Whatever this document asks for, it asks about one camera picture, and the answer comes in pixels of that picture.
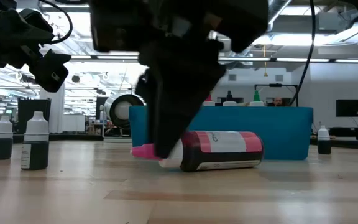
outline wooden table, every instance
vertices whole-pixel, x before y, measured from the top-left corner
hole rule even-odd
[[[307,161],[183,173],[135,159],[128,145],[50,143],[47,170],[0,161],[0,223],[358,223],[358,150]]]

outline blue plastic container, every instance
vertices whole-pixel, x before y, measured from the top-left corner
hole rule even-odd
[[[147,143],[145,106],[131,106],[132,145]],[[190,131],[252,131],[264,143],[264,159],[304,160],[308,157],[312,108],[205,106]]]

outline label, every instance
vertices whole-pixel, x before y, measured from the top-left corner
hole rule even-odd
[[[31,160],[31,145],[25,144],[25,145],[23,145],[23,149],[22,149],[21,168],[29,169],[30,168],[30,160]]]
[[[197,132],[200,139],[202,152],[246,152],[247,146],[241,133],[237,131],[200,131]]]
[[[203,162],[198,166],[197,170],[247,168],[259,164],[260,161]]]

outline pink and white label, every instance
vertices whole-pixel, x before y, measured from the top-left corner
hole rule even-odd
[[[254,133],[237,131],[197,131],[201,150],[206,153],[261,152],[262,143]]]

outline monitor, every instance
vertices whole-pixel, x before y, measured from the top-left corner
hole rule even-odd
[[[337,117],[358,117],[358,100],[336,100]]]

